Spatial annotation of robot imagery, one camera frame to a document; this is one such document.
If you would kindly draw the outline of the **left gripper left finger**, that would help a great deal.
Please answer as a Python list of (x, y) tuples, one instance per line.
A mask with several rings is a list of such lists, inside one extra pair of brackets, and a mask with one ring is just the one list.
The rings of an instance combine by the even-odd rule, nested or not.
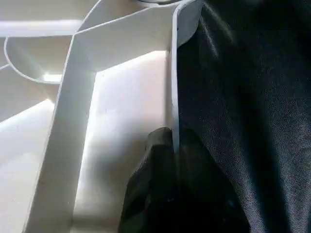
[(162, 127), (147, 137), (143, 159), (124, 195), (120, 233), (177, 231), (177, 178), (172, 131)]

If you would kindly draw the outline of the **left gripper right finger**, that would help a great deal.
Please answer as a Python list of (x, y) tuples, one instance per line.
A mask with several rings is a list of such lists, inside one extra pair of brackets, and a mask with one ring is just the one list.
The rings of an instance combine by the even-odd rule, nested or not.
[(191, 129), (176, 154), (179, 233), (248, 233), (246, 214), (229, 178)]

